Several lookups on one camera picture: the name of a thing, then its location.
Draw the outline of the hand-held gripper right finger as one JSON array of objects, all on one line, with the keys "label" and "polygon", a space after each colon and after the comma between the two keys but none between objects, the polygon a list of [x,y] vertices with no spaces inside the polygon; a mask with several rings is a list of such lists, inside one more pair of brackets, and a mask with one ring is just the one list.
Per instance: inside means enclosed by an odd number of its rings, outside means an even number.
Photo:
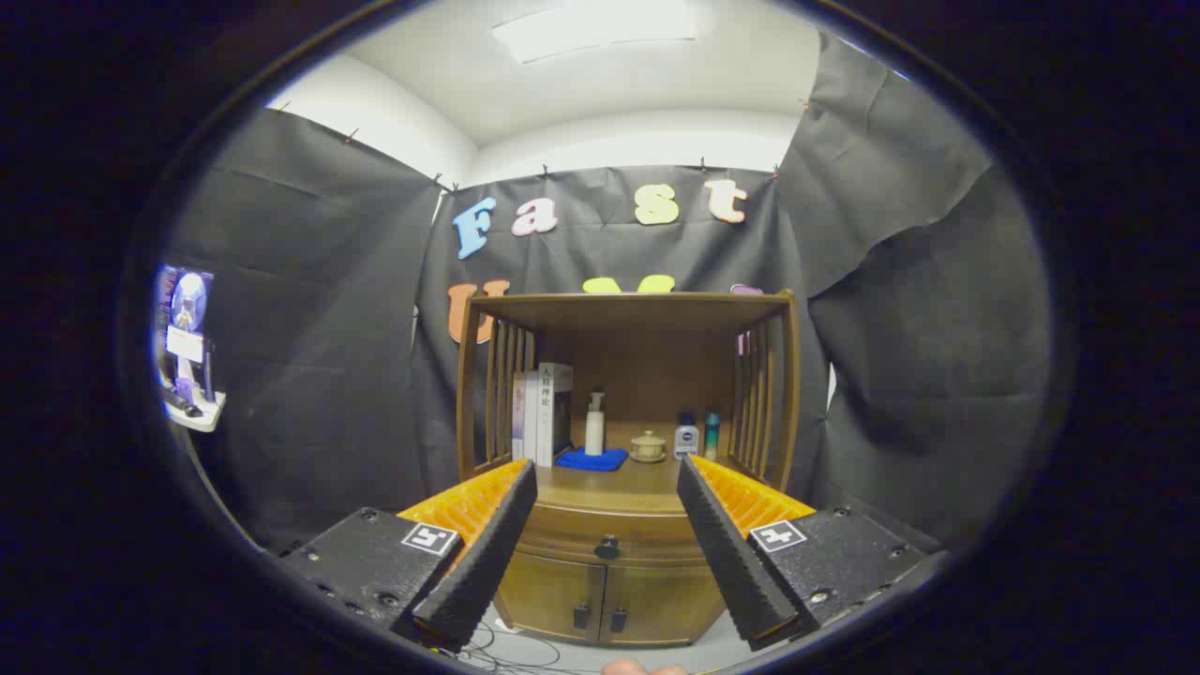
[{"label": "hand-held gripper right finger", "polygon": [[703,456],[677,492],[742,640],[758,651],[853,623],[916,593],[948,554],[864,504],[828,509]]}]

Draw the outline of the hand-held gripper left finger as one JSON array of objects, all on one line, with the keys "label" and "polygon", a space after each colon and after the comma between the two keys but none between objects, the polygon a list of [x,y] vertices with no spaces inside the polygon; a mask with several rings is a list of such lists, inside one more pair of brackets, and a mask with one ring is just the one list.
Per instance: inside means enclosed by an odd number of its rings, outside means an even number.
[{"label": "hand-held gripper left finger", "polygon": [[491,607],[538,498],[508,461],[400,513],[364,507],[282,557],[358,623],[457,653]]}]

